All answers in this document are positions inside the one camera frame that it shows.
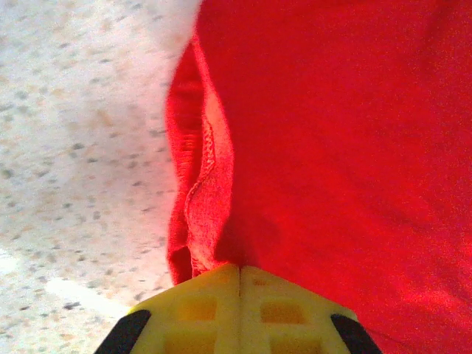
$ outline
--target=yellow plastic object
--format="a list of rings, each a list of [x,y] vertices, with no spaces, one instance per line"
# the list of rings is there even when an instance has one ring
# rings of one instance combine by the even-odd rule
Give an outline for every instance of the yellow plastic object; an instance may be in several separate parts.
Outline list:
[[[254,267],[224,265],[139,303],[131,354],[349,354],[330,320],[355,314]]]
[[[131,354],[237,353],[240,272],[223,265],[139,303],[151,317]]]

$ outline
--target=floor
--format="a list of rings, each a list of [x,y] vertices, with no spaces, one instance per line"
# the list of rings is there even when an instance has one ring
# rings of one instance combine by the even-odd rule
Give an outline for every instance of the floor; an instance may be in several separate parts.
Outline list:
[[[92,353],[171,286],[162,105],[197,0],[0,0],[0,353]]]

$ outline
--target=red fabric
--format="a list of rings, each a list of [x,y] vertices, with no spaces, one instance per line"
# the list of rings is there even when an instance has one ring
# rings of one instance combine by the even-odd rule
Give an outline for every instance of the red fabric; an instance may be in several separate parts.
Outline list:
[[[206,0],[167,104],[174,283],[253,265],[472,353],[472,3]]]

